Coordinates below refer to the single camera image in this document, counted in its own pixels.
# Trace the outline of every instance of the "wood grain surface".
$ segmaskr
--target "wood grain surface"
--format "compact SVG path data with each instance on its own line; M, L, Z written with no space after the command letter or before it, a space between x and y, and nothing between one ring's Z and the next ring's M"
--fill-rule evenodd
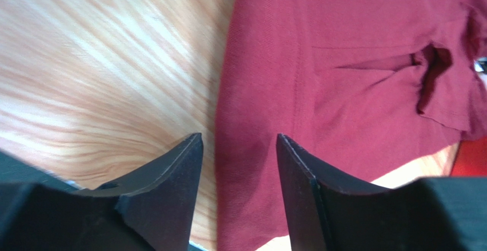
M202 132L191 240L215 250L213 120L233 2L0 0L0 149L95 188Z

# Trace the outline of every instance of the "red object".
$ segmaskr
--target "red object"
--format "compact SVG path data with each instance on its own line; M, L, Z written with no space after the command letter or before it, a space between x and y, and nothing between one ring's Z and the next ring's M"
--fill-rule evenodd
M215 121L218 250L287 234L276 136L371 181L487 135L487 0L236 0Z
M462 141L453 165L452 176L487 176L487 138Z

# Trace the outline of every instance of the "black plastic part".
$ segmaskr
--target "black plastic part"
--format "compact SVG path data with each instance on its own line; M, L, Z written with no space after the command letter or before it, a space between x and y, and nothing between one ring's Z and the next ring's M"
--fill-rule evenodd
M187 251L202 251L202 250L200 248L190 244L187 248Z
M1 250L188 250L200 134L96 190L0 185Z
M0 152L0 184L12 182L38 182L42 185L66 192L78 190L46 172L24 164L22 161Z
M482 68L482 73L487 74L487 61L477 61Z
M487 250L487 178L422 178L387 189L280 134L277 156L297 250Z

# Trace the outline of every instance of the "red shirt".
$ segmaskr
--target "red shirt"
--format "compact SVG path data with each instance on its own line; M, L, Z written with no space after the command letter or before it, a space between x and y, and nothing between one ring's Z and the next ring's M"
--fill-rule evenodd
M487 135L487 0L236 0L215 132L218 250L287 234L276 135L372 181Z

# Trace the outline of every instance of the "black bracket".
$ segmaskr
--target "black bracket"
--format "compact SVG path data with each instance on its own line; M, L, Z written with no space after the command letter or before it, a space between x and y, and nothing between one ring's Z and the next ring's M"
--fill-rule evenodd
M3 156L0 249L193 248L188 243L202 159L201 134L193 134L163 156L95 190L76 190Z
M487 250L487 178L422 178L387 189L282 134L277 158L293 251Z

